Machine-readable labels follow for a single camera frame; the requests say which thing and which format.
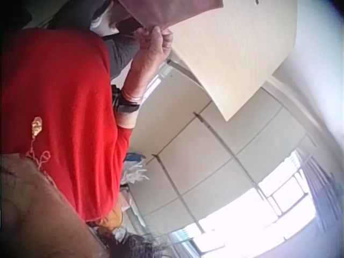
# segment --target red top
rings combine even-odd
[[[109,57],[92,32],[30,29],[1,60],[1,153],[49,151],[42,169],[85,221],[108,214],[117,200],[131,130],[112,111]]]

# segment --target hand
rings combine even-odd
[[[134,36],[140,43],[140,50],[132,61],[131,70],[141,79],[149,81],[170,54],[173,34],[169,29],[161,31],[156,26],[151,32],[139,28],[134,32]]]

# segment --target white wall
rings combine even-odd
[[[298,0],[293,52],[274,77],[290,85],[343,147],[343,22],[323,0]]]
[[[313,220],[288,241],[257,258],[341,258],[344,252],[342,229],[342,221],[338,221],[330,231],[322,234]]]

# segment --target dark hair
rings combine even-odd
[[[163,252],[167,249],[158,243],[151,235],[135,235],[126,232],[121,240],[117,240],[112,233],[100,233],[97,236],[105,245],[110,257],[123,258],[162,258],[169,257]]]

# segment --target black watch strap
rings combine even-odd
[[[119,97],[117,104],[117,112],[132,113],[140,108],[139,104],[127,101],[122,95]]]
[[[139,104],[127,101],[115,85],[112,85],[112,106],[117,112],[122,113],[132,113],[140,108]]]

